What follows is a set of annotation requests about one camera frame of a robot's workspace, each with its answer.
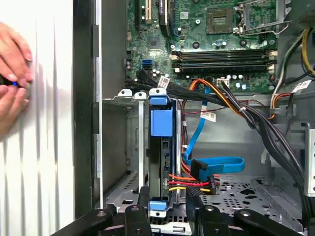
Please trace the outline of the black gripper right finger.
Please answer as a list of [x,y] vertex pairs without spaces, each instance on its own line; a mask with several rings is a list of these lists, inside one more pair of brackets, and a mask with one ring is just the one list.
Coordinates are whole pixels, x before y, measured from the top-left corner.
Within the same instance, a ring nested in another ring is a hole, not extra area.
[[186,217],[193,236],[306,236],[274,216],[250,208],[237,208],[229,216],[206,205],[193,188],[186,189]]

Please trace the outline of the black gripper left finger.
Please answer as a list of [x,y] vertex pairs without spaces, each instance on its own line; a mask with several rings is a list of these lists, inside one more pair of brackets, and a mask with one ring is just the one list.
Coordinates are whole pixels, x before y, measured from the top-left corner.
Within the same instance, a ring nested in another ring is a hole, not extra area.
[[149,236],[149,187],[139,191],[137,204],[117,213],[113,205],[94,209],[53,233],[54,236]]

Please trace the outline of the person's right hand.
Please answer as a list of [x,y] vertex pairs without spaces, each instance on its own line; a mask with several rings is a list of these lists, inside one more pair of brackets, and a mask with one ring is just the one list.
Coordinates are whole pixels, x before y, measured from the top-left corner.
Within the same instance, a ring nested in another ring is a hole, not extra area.
[[29,103],[27,90],[0,86],[0,138],[3,139]]

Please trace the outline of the person's left hand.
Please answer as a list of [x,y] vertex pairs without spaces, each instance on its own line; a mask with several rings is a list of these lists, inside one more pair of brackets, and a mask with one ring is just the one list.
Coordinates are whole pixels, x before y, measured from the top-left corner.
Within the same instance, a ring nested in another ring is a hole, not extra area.
[[13,28],[0,24],[0,74],[26,87],[32,81],[29,63],[32,52],[26,40]]

